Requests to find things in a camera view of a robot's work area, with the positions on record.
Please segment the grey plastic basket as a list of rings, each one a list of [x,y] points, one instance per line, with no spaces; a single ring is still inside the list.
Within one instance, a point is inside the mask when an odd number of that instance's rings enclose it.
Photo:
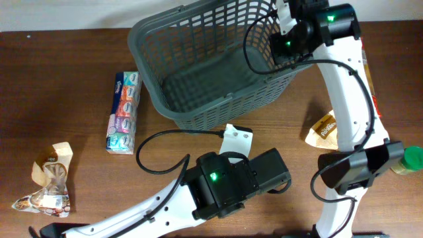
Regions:
[[[275,101],[301,71],[275,65],[276,1],[195,1],[137,22],[128,47],[156,111],[208,130]]]

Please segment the green lidded seasoning jar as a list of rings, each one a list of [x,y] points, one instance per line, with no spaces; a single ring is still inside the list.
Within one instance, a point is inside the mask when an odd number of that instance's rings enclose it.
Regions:
[[[422,148],[418,146],[408,147],[404,151],[404,157],[391,170],[399,175],[407,175],[422,170]]]

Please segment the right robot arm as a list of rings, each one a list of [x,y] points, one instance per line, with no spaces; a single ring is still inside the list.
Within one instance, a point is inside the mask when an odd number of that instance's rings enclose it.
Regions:
[[[351,237],[360,200],[375,179],[404,155],[383,127],[367,82],[360,24],[350,4],[277,1],[280,32],[273,37],[276,63],[315,64],[334,112],[338,149],[319,157],[316,177],[327,191],[315,237]]]

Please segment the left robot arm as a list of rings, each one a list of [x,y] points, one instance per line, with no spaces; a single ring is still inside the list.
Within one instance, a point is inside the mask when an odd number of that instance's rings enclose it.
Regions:
[[[160,237],[225,218],[260,194],[280,194],[291,175],[277,149],[249,160],[237,152],[210,152],[156,195],[93,224],[51,223],[41,237]]]

